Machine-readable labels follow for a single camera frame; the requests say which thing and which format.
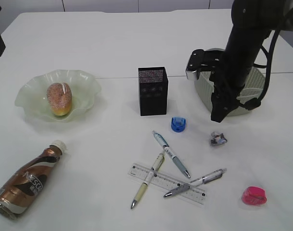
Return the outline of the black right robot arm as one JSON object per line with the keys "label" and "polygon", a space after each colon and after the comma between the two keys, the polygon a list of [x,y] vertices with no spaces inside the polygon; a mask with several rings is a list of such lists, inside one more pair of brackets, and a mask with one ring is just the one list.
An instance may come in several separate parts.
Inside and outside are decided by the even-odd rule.
{"label": "black right robot arm", "polygon": [[[293,0],[236,0],[231,9],[233,27],[225,50],[216,62],[210,80],[211,120],[222,120],[238,107],[253,110],[261,105],[270,83],[273,53],[282,30],[293,31]],[[262,49],[264,40],[274,31],[266,53],[266,77],[259,97],[246,103],[237,98]]]}

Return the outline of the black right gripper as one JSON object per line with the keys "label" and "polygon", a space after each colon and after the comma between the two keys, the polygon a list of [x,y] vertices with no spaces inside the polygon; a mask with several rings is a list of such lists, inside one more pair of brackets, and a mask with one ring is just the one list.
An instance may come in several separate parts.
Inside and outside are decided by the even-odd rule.
{"label": "black right gripper", "polygon": [[246,79],[254,66],[259,48],[226,48],[219,64],[211,75],[214,92],[211,95],[211,120],[222,122],[227,115],[238,107],[253,110],[260,106],[257,98],[245,104],[237,99],[244,88]]}

